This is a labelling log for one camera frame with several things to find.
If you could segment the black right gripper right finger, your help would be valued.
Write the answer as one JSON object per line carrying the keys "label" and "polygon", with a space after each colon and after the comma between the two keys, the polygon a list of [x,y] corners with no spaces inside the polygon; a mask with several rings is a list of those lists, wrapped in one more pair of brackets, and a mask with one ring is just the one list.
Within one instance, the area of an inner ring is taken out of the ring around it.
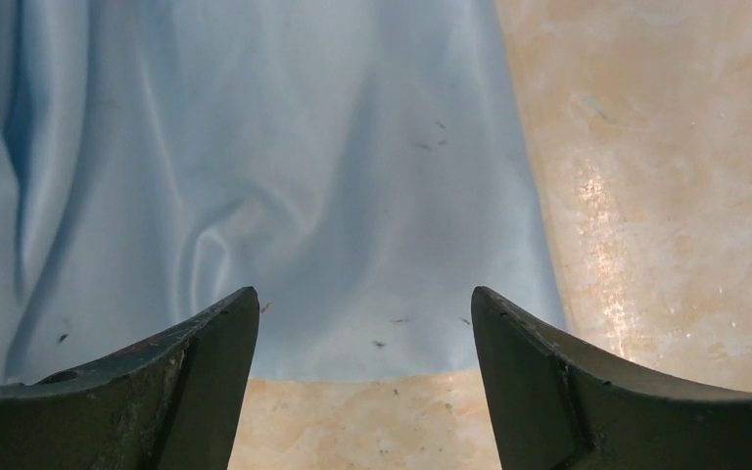
{"label": "black right gripper right finger", "polygon": [[471,314],[503,468],[752,469],[752,393],[628,361],[486,287]]}

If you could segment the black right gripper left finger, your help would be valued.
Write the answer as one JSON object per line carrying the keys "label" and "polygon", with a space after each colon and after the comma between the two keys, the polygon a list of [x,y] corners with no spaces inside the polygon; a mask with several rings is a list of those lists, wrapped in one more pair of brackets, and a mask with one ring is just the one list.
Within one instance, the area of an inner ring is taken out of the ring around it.
{"label": "black right gripper left finger", "polygon": [[38,383],[0,386],[0,469],[224,469],[259,332],[255,289]]}

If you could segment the light blue pillowcase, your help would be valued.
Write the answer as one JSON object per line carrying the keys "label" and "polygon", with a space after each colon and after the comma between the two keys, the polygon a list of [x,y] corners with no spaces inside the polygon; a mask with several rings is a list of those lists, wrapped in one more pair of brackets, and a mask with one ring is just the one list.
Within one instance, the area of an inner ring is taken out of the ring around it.
{"label": "light blue pillowcase", "polygon": [[477,364],[564,323],[491,1],[0,1],[0,385],[251,286],[255,376]]}

